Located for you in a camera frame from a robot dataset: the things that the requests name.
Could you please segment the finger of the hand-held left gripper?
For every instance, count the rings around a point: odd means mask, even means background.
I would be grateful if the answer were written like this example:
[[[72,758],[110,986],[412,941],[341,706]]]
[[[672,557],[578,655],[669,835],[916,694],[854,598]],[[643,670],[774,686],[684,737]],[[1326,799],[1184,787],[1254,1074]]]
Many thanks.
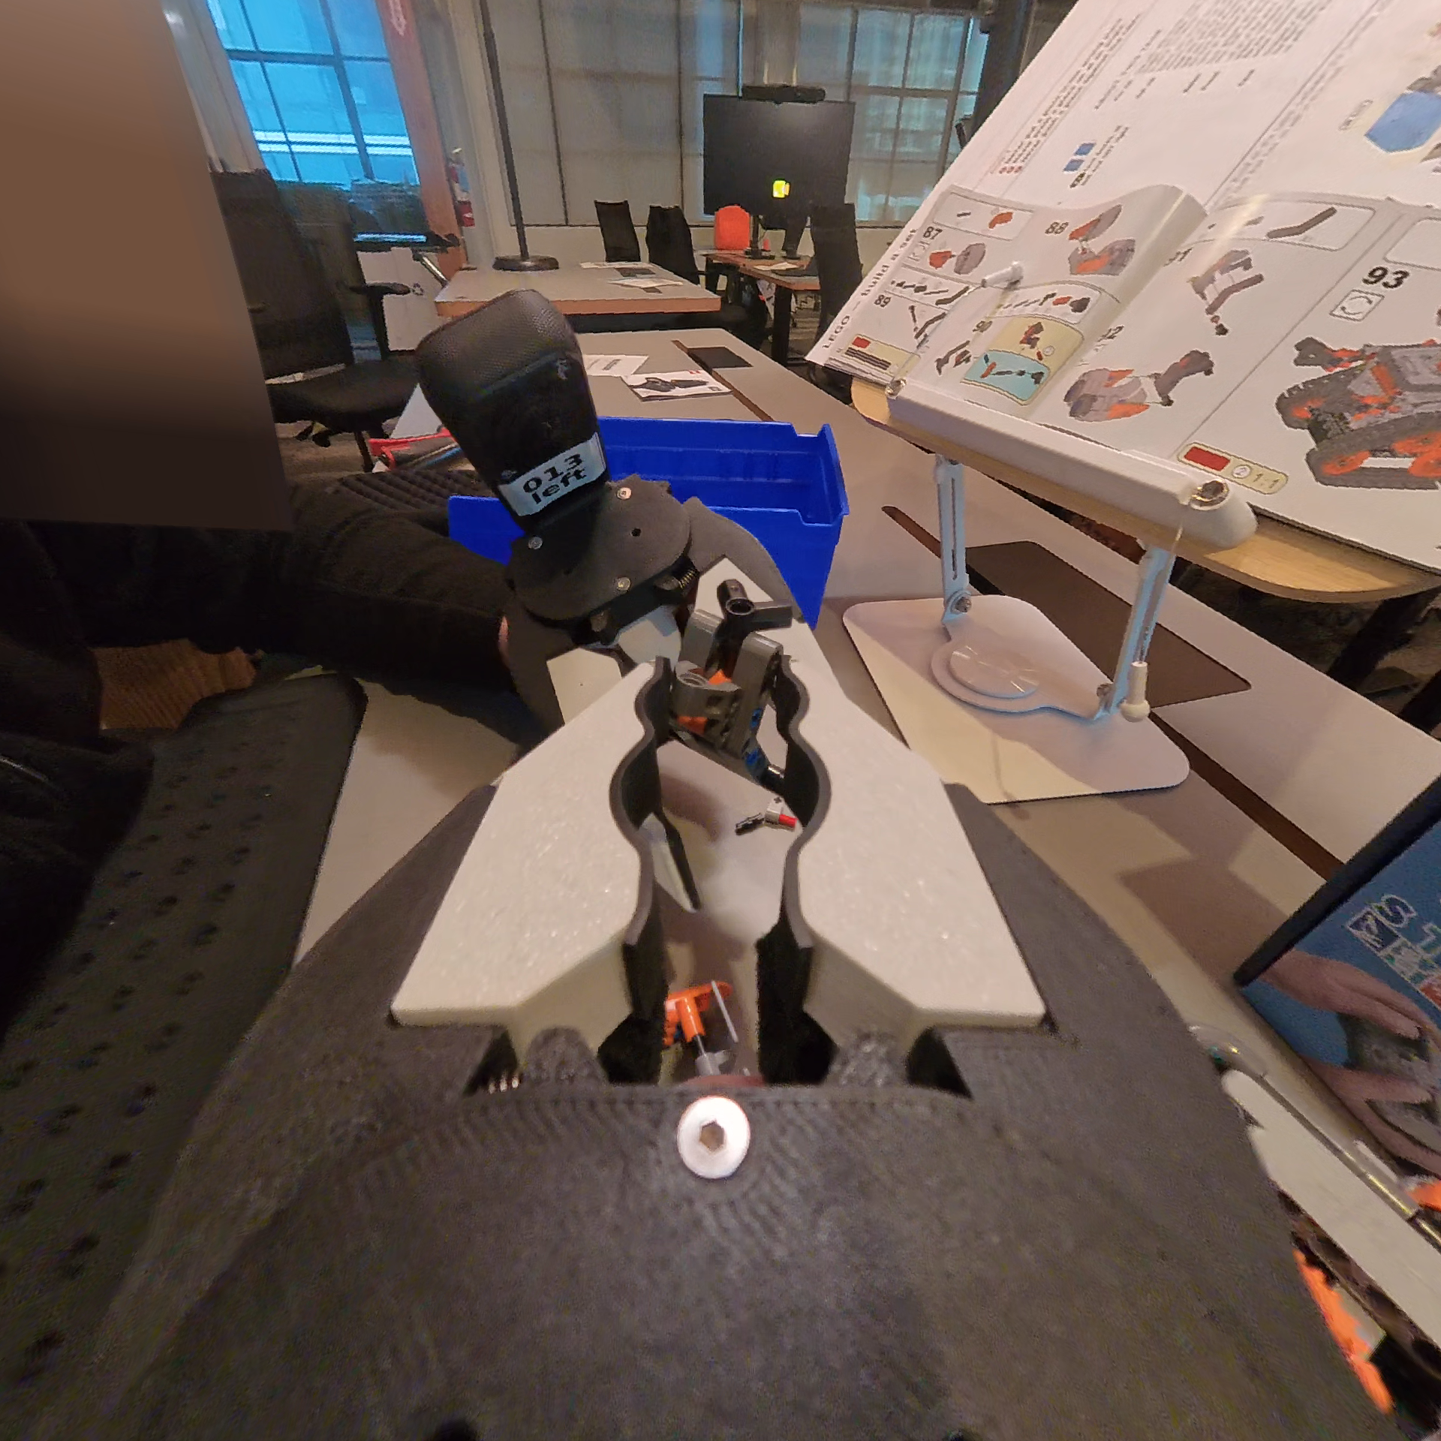
[[[621,658],[597,648],[571,650],[552,657],[547,662],[547,670],[564,724],[611,691],[623,677]],[[700,897],[683,840],[664,813],[660,801],[650,804],[638,825],[650,842],[657,885],[683,911],[700,909]]]

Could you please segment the blue storage bin with tag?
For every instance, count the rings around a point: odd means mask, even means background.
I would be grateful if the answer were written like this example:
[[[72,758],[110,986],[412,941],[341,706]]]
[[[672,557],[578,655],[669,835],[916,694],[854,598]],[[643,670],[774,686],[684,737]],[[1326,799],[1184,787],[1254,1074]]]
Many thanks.
[[[777,566],[806,622],[818,621],[841,521],[849,511],[835,437],[757,420],[559,420],[515,422],[498,434],[499,459],[477,473],[499,480],[498,497],[455,494],[448,533],[461,547],[508,562],[523,526],[583,480],[609,477],[667,482],[678,501],[698,499],[750,531]]]

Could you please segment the printed instruction sheet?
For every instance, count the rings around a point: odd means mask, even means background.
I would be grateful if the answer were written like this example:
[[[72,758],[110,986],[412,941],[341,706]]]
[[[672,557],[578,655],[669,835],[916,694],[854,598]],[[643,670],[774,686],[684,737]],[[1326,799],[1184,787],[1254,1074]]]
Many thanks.
[[[811,358],[1216,547],[1438,571],[1438,1],[1079,3]]]

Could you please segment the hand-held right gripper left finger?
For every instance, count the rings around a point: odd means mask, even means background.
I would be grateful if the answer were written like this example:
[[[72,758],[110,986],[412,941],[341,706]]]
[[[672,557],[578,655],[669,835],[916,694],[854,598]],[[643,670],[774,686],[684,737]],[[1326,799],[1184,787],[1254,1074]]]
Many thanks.
[[[638,667],[515,763],[391,1001],[407,1025],[616,1031],[660,1024],[659,890],[676,828],[657,749],[667,660]]]

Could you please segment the black dimpled mat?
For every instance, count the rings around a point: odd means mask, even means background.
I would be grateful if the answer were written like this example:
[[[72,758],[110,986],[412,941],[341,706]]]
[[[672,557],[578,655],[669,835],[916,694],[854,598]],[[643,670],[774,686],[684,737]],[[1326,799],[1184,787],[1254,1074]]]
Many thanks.
[[[196,1113],[293,960],[365,705],[347,677],[288,677],[161,737],[3,1039],[2,1437],[29,1437],[86,1367]]]

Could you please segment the blue robot kit box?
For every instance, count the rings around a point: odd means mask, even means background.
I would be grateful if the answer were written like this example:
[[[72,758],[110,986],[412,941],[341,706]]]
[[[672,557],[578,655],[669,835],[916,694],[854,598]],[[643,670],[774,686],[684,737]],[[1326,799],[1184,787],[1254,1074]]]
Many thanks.
[[[1240,996],[1367,1130],[1439,1176],[1439,782],[1235,971]]]

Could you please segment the slim wooden column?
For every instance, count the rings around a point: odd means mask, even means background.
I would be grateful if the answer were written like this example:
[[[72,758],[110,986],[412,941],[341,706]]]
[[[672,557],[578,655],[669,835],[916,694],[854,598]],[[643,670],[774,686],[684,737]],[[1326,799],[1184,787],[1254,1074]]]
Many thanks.
[[[449,281],[458,269],[468,266],[468,259],[448,181],[446,154],[427,79],[417,13],[410,1],[377,1],[376,10],[419,173],[425,224],[441,238],[460,240],[458,245],[441,250],[437,259],[443,279]]]

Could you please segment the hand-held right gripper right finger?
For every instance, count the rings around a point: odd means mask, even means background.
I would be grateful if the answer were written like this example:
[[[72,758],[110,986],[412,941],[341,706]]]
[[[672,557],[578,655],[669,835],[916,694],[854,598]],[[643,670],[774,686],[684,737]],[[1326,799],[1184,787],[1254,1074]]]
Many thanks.
[[[854,706],[822,660],[774,681],[782,796],[801,835],[781,917],[825,1032],[1033,1029],[1046,1005],[945,784]]]

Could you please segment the white stand base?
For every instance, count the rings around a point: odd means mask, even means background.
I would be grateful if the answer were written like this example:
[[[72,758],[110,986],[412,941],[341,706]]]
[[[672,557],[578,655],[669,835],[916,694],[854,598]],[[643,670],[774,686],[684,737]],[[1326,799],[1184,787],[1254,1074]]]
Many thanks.
[[[842,615],[906,742],[990,804],[1182,784],[1191,763],[1149,715],[1094,717],[1113,674],[1031,602],[973,590],[964,468],[937,458],[933,473],[944,597],[861,602]]]

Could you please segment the gridded window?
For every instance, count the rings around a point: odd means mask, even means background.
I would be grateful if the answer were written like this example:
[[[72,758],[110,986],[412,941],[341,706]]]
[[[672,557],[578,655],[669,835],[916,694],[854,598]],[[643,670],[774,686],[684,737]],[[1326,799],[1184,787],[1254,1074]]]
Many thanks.
[[[419,187],[374,1],[209,1],[208,10],[276,180]]]

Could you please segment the person's left forearm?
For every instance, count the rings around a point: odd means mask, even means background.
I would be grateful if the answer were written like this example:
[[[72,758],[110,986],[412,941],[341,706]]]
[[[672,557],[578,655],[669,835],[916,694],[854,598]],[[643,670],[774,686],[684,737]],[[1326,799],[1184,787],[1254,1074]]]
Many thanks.
[[[29,521],[34,559],[3,579],[46,585],[86,646],[190,641],[335,669],[511,691],[503,567],[413,516],[317,483],[292,489],[293,530]]]

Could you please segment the wooden top desk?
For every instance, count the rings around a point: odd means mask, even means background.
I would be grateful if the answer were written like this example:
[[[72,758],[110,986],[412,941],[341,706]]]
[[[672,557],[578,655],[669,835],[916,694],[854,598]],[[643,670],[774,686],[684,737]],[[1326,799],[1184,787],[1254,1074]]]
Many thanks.
[[[703,248],[703,284],[722,300],[722,324],[741,338],[769,343],[777,319],[789,324],[798,296],[818,300],[817,266],[805,257],[746,257],[741,250]]]

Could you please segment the black sign pole stand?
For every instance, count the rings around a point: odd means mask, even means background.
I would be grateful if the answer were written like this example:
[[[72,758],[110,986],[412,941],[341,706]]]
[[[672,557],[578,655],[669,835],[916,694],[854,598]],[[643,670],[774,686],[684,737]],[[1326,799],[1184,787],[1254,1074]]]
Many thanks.
[[[551,272],[559,267],[559,260],[549,255],[534,254],[528,243],[528,229],[525,224],[525,211],[523,202],[520,197],[520,185],[518,185],[518,173],[516,173],[516,161],[511,140],[511,125],[510,125],[510,113],[508,104],[503,91],[503,79],[499,68],[499,49],[496,41],[496,32],[492,25],[492,12],[489,1],[479,1],[479,17],[480,17],[480,39],[484,44],[485,63],[489,70],[491,80],[491,92],[492,92],[492,108],[496,113],[496,125],[498,125],[498,140],[501,159],[508,180],[510,190],[510,211],[513,219],[513,228],[516,233],[516,252],[513,255],[498,255],[494,259],[494,267],[503,272],[516,272],[516,274],[539,274],[539,272]]]

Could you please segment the grey orange brick assembly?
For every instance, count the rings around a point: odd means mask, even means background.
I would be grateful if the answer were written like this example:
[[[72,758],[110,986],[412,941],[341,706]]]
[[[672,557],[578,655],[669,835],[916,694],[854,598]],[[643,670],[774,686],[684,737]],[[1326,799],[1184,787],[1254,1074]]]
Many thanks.
[[[784,772],[760,741],[781,672],[775,631],[789,627],[784,602],[753,600],[741,579],[722,579],[715,607],[693,605],[671,688],[674,739],[779,796]]]

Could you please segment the large black monitor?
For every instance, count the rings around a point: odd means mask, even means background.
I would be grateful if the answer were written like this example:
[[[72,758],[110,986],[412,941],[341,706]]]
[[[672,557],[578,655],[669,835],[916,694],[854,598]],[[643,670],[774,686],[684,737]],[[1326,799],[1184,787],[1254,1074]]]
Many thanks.
[[[847,200],[856,104],[707,94],[702,211],[810,216]]]

